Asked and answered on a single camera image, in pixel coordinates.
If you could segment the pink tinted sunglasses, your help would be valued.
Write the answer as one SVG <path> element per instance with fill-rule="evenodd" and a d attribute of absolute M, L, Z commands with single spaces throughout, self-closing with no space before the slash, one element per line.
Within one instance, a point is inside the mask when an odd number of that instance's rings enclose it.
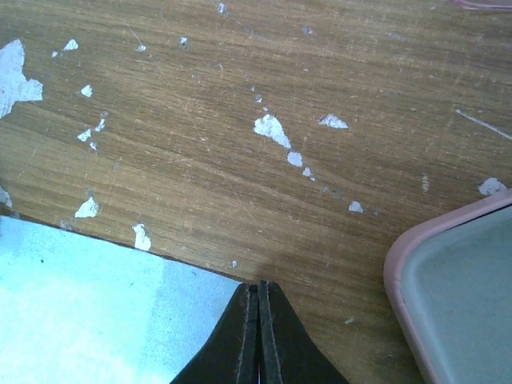
<path fill-rule="evenodd" d="M 511 0 L 450 0 L 456 6 L 467 10 L 511 11 Z"/>

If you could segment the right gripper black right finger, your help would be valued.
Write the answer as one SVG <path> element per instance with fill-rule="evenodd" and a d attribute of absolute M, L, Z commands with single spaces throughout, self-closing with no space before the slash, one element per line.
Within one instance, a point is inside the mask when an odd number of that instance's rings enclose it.
<path fill-rule="evenodd" d="M 347 382 L 317 348 L 279 284 L 262 281 L 258 304 L 262 383 Z"/>

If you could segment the pink glasses case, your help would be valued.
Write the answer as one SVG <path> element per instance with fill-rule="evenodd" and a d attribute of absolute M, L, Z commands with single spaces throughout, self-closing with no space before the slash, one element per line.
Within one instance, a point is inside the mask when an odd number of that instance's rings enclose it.
<path fill-rule="evenodd" d="M 511 192 L 402 234 L 387 296 L 427 383 L 511 381 Z"/>

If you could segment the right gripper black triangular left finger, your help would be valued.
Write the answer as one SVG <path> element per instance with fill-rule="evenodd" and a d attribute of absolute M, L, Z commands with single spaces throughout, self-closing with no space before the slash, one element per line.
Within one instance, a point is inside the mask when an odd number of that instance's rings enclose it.
<path fill-rule="evenodd" d="M 258 287 L 239 285 L 203 347 L 174 383 L 259 381 Z"/>

